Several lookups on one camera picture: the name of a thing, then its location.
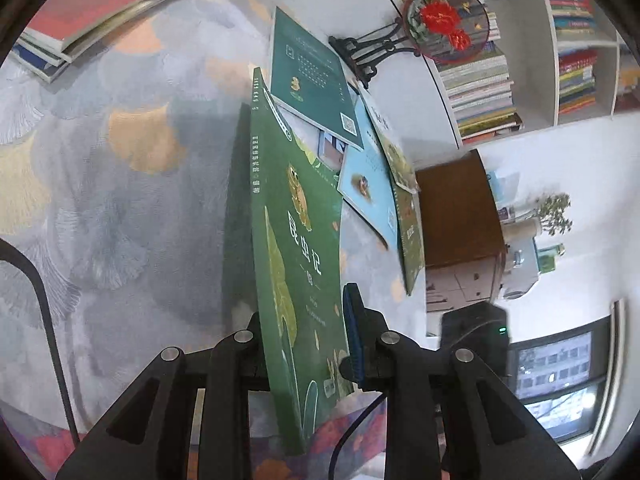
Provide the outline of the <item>window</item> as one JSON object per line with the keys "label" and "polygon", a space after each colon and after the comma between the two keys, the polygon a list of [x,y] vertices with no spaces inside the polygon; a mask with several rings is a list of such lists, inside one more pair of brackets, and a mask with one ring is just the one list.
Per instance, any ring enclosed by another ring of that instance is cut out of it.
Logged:
{"label": "window", "polygon": [[567,456],[579,463],[602,445],[620,395],[628,306],[562,333],[510,345],[508,385]]}

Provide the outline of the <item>green insect book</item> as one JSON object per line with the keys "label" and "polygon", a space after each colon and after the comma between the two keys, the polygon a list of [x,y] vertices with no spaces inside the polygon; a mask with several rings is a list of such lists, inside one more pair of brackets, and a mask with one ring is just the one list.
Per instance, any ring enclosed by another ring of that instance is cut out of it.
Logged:
{"label": "green insect book", "polygon": [[300,140],[254,70],[250,210],[257,305],[283,447],[308,451],[352,384],[340,275],[336,175]]}

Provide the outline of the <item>dark teal book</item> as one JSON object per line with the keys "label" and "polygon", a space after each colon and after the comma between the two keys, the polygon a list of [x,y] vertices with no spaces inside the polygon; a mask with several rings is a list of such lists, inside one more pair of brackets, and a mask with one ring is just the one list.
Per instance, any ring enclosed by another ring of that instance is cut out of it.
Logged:
{"label": "dark teal book", "polygon": [[281,8],[273,12],[269,89],[289,112],[363,149],[341,60]]}

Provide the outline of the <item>light blue book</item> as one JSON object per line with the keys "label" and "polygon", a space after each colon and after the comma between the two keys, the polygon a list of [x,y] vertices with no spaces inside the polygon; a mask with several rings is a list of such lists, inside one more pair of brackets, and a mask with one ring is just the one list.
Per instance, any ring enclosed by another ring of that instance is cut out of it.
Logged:
{"label": "light blue book", "polygon": [[363,149],[321,131],[318,155],[326,166],[338,172],[337,189],[344,200],[378,233],[386,248],[394,248],[398,221],[386,159],[361,96],[352,93],[352,102]]}

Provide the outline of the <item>potted green plant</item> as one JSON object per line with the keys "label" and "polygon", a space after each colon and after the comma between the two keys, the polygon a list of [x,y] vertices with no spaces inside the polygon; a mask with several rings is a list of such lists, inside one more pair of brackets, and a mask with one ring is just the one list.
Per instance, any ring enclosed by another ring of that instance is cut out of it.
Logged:
{"label": "potted green plant", "polygon": [[570,196],[566,193],[547,195],[536,200],[534,211],[542,230],[550,236],[570,232],[573,221],[565,213],[571,204]]}

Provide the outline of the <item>white rabbit hill book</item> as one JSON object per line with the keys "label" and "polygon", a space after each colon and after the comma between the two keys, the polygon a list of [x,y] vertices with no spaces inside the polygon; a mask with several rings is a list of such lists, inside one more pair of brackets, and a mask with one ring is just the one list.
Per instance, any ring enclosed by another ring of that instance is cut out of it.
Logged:
{"label": "white rabbit hill book", "polygon": [[55,81],[70,66],[59,56],[21,39],[14,44],[10,55],[47,84]]}

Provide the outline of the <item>white bookshelf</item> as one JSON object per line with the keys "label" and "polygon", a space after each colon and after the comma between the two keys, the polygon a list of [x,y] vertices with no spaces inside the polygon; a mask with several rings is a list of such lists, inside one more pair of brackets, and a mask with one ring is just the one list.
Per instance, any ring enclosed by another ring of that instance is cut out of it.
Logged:
{"label": "white bookshelf", "polygon": [[484,53],[437,67],[460,144],[638,110],[638,66],[596,0],[476,1]]}

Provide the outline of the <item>brown wooden cabinet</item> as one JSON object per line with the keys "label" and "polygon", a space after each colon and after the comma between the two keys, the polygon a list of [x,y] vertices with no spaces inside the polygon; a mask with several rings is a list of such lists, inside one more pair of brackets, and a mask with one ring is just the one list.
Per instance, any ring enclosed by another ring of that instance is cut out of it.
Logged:
{"label": "brown wooden cabinet", "polygon": [[480,153],[416,172],[428,268],[504,253],[498,212]]}

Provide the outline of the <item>round embroidered fan on stand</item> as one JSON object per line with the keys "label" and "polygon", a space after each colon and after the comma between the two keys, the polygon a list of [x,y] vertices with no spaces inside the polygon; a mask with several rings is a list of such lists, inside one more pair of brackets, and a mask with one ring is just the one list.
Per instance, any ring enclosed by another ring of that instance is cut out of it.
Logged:
{"label": "round embroidered fan on stand", "polygon": [[393,23],[360,39],[329,38],[329,44],[363,87],[392,55],[410,53],[438,65],[462,63],[488,43],[490,21],[480,0],[406,0]]}

